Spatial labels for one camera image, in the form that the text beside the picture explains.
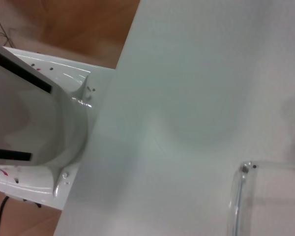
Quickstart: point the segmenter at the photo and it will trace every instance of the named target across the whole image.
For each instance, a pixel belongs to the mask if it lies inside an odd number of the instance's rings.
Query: orange floor
[[[0,22],[18,49],[115,68],[138,4],[139,0],[0,0]],[[4,197],[0,192],[0,205]],[[9,199],[0,236],[52,236],[60,214]]]

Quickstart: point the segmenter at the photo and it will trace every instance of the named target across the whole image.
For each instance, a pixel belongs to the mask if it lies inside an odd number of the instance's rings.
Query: white surface
[[[222,236],[242,160],[295,163],[295,0],[142,0],[55,236]]]
[[[78,97],[75,97],[73,101],[73,103],[79,106],[81,106],[81,104],[85,105],[87,108],[88,114],[86,118],[88,121],[86,122],[86,127],[88,132],[91,132],[94,119],[97,117],[102,106],[106,94],[105,91],[111,81],[114,70],[17,49],[6,49],[14,53],[25,63],[29,65],[35,64],[33,66],[35,69],[39,68],[42,74],[60,85],[67,92],[76,91],[84,82],[85,77],[92,72],[92,75],[88,77],[87,81],[87,86],[89,86],[90,90],[89,100],[84,102]],[[79,141],[83,141],[77,133],[75,133],[73,137],[79,139],[74,142],[74,145],[78,144]],[[64,157],[70,154],[72,155],[72,153],[73,151],[70,148],[70,153],[66,153]],[[75,156],[76,160],[74,163],[71,161],[70,165],[65,164],[65,168],[60,173],[52,173],[50,169],[45,166],[17,167],[2,165],[0,168],[6,171],[8,176],[5,176],[3,172],[0,171],[0,191],[15,197],[63,209],[80,164],[79,155]],[[54,167],[56,164],[59,164],[59,156],[48,163],[48,166]],[[65,172],[67,172],[68,177],[64,179],[62,173]],[[55,174],[59,175],[59,179],[58,176],[55,176],[56,179],[53,179],[53,175]]]

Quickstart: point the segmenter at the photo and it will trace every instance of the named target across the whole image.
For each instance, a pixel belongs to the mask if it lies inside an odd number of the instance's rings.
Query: transparent plastic box
[[[295,236],[295,165],[242,163],[229,207],[228,236]]]

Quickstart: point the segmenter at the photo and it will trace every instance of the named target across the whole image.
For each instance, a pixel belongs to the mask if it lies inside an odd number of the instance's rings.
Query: white table
[[[55,235],[225,235],[243,160],[295,163],[295,0],[142,0]]]

